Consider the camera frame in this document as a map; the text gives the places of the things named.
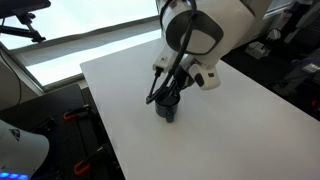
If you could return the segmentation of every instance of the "white table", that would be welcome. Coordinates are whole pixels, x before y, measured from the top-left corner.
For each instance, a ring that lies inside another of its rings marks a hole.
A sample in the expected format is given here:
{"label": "white table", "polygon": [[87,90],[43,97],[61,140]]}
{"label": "white table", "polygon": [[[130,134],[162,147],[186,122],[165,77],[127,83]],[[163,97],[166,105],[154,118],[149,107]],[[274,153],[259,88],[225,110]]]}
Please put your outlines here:
{"label": "white table", "polygon": [[127,180],[319,180],[320,123],[220,61],[173,124],[145,98],[161,40],[82,64]]}

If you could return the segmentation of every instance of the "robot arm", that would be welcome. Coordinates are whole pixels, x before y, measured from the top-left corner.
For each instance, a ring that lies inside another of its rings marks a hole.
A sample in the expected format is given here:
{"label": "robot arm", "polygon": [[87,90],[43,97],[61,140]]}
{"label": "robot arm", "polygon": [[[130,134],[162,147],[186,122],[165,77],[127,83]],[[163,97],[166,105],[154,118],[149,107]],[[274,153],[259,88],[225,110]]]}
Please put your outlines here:
{"label": "robot arm", "polygon": [[166,47],[153,69],[170,70],[155,93],[152,88],[147,104],[155,100],[158,104],[170,107],[179,102],[180,91],[193,82],[202,90],[214,89],[220,85],[215,66],[249,30],[255,15],[243,0],[156,2]]}

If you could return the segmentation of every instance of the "white tabletop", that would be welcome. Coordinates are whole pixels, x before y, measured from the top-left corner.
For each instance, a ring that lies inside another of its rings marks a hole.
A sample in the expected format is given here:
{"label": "white tabletop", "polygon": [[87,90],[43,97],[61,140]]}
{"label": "white tabletop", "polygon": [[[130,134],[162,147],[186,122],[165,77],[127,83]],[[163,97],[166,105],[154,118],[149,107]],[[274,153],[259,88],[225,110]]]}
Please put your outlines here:
{"label": "white tabletop", "polygon": [[319,180],[320,123],[220,61],[173,124],[146,105],[161,40],[82,64],[127,180]]}

